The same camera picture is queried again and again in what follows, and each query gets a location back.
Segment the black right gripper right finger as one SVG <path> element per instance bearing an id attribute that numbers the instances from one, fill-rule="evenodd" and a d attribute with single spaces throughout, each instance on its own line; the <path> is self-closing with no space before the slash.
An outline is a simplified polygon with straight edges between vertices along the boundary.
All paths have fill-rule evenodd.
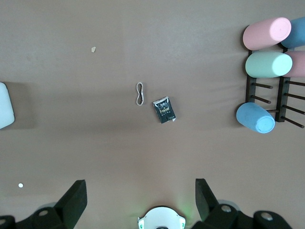
<path id="1" fill-rule="evenodd" d="M 201 220 L 193 229 L 253 229 L 253 218 L 228 203 L 221 204 L 204 178 L 195 180 L 195 202 Z"/>

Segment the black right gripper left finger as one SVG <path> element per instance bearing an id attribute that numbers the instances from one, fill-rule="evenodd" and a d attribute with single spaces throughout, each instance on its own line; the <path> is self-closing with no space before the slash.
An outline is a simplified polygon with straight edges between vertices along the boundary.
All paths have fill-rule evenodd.
<path id="1" fill-rule="evenodd" d="M 19 229 L 73 229 L 87 206 L 85 180 L 77 180 L 53 207 L 18 222 Z"/>

